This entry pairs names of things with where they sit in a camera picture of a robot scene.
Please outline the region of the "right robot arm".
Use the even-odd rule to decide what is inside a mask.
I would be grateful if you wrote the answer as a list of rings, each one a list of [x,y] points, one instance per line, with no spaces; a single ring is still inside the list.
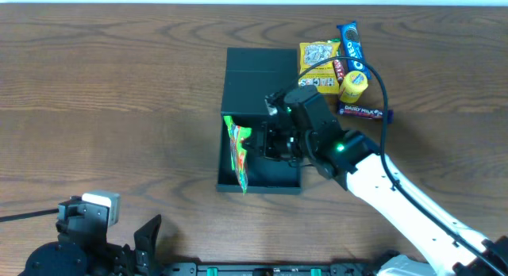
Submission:
[[[384,144],[344,130],[313,86],[279,90],[265,98],[269,114],[245,147],[273,161],[308,160],[326,179],[381,213],[424,256],[411,264],[400,255],[377,274],[505,275],[507,238],[493,242],[447,213],[389,159]]]

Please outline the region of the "yellow round candy tub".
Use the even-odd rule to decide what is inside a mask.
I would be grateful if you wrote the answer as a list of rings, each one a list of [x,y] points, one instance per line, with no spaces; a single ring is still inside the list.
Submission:
[[[355,103],[367,88],[367,76],[361,71],[350,71],[340,86],[339,100],[343,103]]]

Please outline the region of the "red striped candy pack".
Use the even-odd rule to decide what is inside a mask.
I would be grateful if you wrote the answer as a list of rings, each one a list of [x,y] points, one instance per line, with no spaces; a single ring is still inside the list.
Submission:
[[[333,39],[332,42],[338,44],[336,56],[341,56],[341,46],[340,46],[341,41],[339,39]],[[333,67],[337,77],[337,81],[339,82],[339,84],[342,84],[345,77],[345,69],[342,62],[339,59],[334,60]]]

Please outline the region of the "green Haribo gummy bag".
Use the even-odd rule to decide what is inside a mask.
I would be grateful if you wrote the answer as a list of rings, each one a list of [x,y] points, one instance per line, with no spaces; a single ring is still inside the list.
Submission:
[[[229,136],[231,167],[235,172],[237,181],[241,187],[241,192],[246,194],[248,190],[248,152],[243,148],[243,143],[251,136],[252,129],[235,124],[232,116],[224,116],[223,121],[225,122]]]

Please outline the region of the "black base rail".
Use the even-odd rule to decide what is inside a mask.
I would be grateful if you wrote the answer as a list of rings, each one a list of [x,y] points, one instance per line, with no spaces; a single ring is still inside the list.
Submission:
[[[170,263],[160,276],[372,276],[366,263]]]

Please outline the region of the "blue Oreo cookie pack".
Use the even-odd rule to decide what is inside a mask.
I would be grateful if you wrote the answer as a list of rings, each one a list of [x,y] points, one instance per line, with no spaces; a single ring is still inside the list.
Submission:
[[[341,33],[341,41],[344,44],[344,54],[354,60],[347,60],[349,71],[360,71],[367,79],[371,78],[370,71],[363,65],[364,52],[360,42],[360,34],[355,21],[345,25],[337,25],[337,29]]]

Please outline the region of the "yellow Hacks candy bag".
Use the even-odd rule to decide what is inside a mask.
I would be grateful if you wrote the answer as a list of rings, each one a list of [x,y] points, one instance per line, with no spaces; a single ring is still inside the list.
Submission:
[[[300,73],[307,71],[298,79],[300,86],[315,86],[321,94],[338,94],[340,82],[337,79],[337,60],[321,63],[323,60],[337,56],[341,42],[338,40],[303,42],[299,44]]]

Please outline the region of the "black gift box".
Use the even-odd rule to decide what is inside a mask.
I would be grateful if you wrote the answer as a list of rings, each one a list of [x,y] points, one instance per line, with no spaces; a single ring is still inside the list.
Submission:
[[[283,48],[228,48],[221,115],[231,116],[258,137],[267,127],[265,96],[297,76],[298,53]],[[246,155],[247,191],[251,194],[297,195],[302,191],[296,165],[265,159],[259,152]]]

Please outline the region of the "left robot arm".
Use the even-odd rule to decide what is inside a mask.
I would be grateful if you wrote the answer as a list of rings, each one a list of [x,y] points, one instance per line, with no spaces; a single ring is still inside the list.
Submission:
[[[23,275],[159,275],[156,240],[161,215],[135,231],[135,247],[107,242],[108,228],[118,222],[121,196],[104,190],[84,193],[58,204],[58,240],[28,257]]]

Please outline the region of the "purple Dairy Milk bar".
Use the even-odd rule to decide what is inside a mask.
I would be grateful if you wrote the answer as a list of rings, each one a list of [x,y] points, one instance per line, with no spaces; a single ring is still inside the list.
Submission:
[[[338,102],[337,114],[341,116],[358,117],[374,121],[382,121],[384,117],[384,112],[381,109],[373,109],[343,102]]]

